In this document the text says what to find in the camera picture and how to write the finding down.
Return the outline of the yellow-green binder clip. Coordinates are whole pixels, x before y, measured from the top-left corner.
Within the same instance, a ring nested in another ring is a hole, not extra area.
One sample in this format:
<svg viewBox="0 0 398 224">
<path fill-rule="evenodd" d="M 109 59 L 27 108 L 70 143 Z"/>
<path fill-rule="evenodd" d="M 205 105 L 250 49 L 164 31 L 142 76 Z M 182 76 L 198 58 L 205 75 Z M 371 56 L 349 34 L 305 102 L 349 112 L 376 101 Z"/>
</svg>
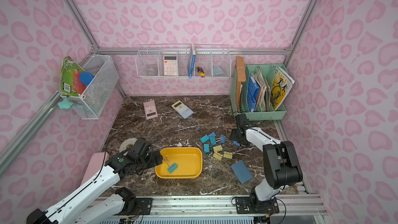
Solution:
<svg viewBox="0 0 398 224">
<path fill-rule="evenodd" d="M 214 152 L 220 152 L 220 151 L 222 151 L 223 150 L 223 147 L 221 146 L 221 145 L 218 145 L 218 146 L 214 146 L 213 147 L 213 151 Z"/>
<path fill-rule="evenodd" d="M 213 157 L 216 158 L 219 161 L 221 161 L 223 159 L 223 155 L 221 155 L 218 152 L 214 152 Z"/>
</svg>

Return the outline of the yellow plastic storage box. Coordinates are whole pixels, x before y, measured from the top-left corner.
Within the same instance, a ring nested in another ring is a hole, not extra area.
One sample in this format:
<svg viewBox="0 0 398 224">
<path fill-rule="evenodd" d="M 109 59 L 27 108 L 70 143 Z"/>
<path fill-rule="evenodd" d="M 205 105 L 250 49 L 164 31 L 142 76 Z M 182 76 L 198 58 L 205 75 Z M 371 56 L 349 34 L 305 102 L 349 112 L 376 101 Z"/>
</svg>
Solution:
<svg viewBox="0 0 398 224">
<path fill-rule="evenodd" d="M 157 177 L 162 179 L 195 179 L 200 176 L 203 169 L 203 155 L 194 147 L 169 147 L 161 150 L 162 157 L 167 157 L 171 163 L 176 163 L 178 168 L 170 174 L 168 165 L 164 161 L 155 167 Z"/>
</svg>

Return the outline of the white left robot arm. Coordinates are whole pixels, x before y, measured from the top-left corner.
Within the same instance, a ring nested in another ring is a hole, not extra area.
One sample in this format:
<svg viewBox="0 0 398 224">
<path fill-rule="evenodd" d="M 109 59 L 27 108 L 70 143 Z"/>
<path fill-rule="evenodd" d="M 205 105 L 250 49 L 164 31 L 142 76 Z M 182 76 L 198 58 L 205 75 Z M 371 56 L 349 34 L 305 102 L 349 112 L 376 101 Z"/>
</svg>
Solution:
<svg viewBox="0 0 398 224">
<path fill-rule="evenodd" d="M 144 213 L 135 194 L 125 187 L 119 188 L 103 203 L 89 205 L 110 187 L 123 178 L 140 174 L 144 170 L 159 166 L 163 157 L 153 151 L 144 139 L 137 140 L 132 147 L 110 156 L 90 179 L 70 195 L 45 211 L 39 208 L 30 213 L 28 224 L 90 224 L 99 223 L 110 216 L 140 216 Z"/>
</svg>

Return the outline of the white tape roll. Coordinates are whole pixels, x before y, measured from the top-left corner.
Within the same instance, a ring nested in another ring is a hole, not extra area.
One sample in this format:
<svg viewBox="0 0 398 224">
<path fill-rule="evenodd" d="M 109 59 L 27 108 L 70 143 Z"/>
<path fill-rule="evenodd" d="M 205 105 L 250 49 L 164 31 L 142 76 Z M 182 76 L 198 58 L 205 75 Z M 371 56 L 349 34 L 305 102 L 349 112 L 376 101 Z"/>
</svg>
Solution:
<svg viewBox="0 0 398 224">
<path fill-rule="evenodd" d="M 128 151 L 131 147 L 134 146 L 136 141 L 137 141 L 136 138 L 129 138 L 129 139 L 123 141 L 119 147 L 119 152 L 122 153 L 123 151 L 126 151 L 126 150 Z"/>
</svg>

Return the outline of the pink pencil case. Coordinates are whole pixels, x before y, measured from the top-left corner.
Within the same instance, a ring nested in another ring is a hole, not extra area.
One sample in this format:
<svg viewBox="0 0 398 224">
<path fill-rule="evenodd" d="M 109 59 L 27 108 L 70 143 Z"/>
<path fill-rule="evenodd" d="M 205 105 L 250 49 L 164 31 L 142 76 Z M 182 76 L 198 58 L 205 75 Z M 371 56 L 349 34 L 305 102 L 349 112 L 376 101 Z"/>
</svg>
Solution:
<svg viewBox="0 0 398 224">
<path fill-rule="evenodd" d="M 96 152 L 92 155 L 87 169 L 85 171 L 81 186 L 88 181 L 91 177 L 95 175 L 104 165 L 104 163 L 109 159 L 108 152 Z"/>
</svg>

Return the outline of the pink calculator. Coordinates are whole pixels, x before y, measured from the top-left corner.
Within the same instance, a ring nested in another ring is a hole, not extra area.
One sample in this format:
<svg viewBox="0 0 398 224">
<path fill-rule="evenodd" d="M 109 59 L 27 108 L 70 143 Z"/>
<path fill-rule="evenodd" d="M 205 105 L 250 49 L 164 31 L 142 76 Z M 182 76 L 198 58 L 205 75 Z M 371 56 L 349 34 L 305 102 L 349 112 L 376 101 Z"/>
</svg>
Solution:
<svg viewBox="0 0 398 224">
<path fill-rule="evenodd" d="M 154 119 L 154 118 L 158 117 L 158 111 L 157 111 L 154 100 L 144 102 L 143 106 L 144 106 L 144 111 L 145 111 L 145 117 L 147 120 Z"/>
</svg>

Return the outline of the blue folder in organizer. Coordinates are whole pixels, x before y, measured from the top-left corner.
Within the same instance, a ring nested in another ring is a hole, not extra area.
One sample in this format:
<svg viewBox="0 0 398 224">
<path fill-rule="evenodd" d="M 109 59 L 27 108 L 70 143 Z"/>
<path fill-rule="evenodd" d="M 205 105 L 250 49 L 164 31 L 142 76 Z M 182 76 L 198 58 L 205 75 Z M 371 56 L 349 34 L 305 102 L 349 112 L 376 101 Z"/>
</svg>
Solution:
<svg viewBox="0 0 398 224">
<path fill-rule="evenodd" d="M 260 87 L 252 73 L 249 74 L 247 104 L 250 112 L 254 112 L 257 105 L 257 98 L 260 93 Z"/>
</svg>

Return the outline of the yellow blue calculator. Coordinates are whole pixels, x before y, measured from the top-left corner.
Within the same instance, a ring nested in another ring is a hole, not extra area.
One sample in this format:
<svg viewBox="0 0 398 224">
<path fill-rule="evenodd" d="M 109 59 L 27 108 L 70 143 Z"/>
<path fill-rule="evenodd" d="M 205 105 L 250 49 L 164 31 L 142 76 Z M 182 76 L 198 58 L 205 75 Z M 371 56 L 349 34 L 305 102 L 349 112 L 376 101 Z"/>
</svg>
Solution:
<svg viewBox="0 0 398 224">
<path fill-rule="evenodd" d="M 177 101 L 174 104 L 172 104 L 172 108 L 184 119 L 189 118 L 194 113 L 182 101 Z"/>
</svg>

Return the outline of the yellow magazine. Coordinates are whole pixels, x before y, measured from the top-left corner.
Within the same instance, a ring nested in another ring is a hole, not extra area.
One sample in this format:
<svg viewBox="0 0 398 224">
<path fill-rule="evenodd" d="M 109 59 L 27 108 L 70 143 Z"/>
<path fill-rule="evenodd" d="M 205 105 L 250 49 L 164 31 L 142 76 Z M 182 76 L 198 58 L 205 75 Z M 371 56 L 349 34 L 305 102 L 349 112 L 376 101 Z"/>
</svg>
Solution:
<svg viewBox="0 0 398 224">
<path fill-rule="evenodd" d="M 294 83 L 295 80 L 283 68 L 273 66 L 271 103 L 275 111 L 282 105 L 286 96 L 293 88 Z"/>
</svg>

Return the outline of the yellow black toy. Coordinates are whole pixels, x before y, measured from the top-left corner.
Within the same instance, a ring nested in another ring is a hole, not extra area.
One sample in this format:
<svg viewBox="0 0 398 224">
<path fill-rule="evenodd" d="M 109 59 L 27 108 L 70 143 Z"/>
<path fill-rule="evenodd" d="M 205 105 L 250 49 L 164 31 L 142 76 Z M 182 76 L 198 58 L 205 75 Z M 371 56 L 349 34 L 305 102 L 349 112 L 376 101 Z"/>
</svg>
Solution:
<svg viewBox="0 0 398 224">
<path fill-rule="evenodd" d="M 204 70 L 201 67 L 197 67 L 197 73 L 200 75 L 201 78 L 205 78 Z"/>
</svg>

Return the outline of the blue book in basket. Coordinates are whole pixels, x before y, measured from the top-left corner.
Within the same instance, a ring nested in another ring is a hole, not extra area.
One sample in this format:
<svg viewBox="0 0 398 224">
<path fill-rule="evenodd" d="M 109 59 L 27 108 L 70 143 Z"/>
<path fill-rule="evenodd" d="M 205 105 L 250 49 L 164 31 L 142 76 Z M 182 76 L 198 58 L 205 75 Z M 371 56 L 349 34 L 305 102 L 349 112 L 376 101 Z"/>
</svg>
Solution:
<svg viewBox="0 0 398 224">
<path fill-rule="evenodd" d="M 187 71 L 188 71 L 188 77 L 189 78 L 192 78 L 194 76 L 194 68 L 195 68 L 196 57 L 197 57 L 197 53 L 196 53 L 195 45 L 191 44 L 189 60 L 188 60 L 188 65 L 187 65 Z"/>
</svg>

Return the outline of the blue round disc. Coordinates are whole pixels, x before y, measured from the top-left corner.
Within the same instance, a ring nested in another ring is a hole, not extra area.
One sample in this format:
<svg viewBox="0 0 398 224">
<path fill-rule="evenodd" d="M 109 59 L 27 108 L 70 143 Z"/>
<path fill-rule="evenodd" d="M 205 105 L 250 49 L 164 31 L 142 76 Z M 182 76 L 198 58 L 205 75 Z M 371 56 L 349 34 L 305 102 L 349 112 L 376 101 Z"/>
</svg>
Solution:
<svg viewBox="0 0 398 224">
<path fill-rule="evenodd" d="M 89 86 L 94 79 L 94 75 L 90 72 L 81 72 L 79 74 L 79 80 L 82 84 Z"/>
</svg>

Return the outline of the white orange calculator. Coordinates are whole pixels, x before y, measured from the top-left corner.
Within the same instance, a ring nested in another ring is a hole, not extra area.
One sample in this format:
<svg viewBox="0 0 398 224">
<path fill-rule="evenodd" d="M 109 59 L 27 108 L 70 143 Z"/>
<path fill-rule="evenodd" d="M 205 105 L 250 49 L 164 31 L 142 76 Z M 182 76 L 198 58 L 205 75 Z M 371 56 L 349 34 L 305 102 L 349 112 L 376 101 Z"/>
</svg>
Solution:
<svg viewBox="0 0 398 224">
<path fill-rule="evenodd" d="M 163 75 L 164 76 L 178 76 L 177 56 L 165 55 L 163 57 Z"/>
</svg>

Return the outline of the green snack package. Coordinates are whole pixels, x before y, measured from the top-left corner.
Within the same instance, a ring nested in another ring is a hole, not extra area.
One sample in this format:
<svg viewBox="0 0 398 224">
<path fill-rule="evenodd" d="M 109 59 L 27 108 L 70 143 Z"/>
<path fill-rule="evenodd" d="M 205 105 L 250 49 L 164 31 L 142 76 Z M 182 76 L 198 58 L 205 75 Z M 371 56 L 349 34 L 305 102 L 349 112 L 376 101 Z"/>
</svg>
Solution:
<svg viewBox="0 0 398 224">
<path fill-rule="evenodd" d="M 79 76 L 85 70 L 71 57 L 65 57 L 61 66 L 60 91 L 67 96 L 80 96 L 86 89 Z"/>
</svg>

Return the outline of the metal base rail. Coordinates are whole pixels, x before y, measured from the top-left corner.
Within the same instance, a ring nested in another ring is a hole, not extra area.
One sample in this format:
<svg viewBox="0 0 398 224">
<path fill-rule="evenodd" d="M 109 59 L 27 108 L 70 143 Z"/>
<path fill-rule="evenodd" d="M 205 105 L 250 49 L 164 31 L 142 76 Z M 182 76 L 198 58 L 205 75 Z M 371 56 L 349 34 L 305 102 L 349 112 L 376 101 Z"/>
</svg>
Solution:
<svg viewBox="0 0 398 224">
<path fill-rule="evenodd" d="M 255 209 L 248 196 L 137 197 L 141 214 L 115 215 L 107 224 L 254 224 L 329 223 L 317 194 L 277 195 L 264 210 Z"/>
</svg>

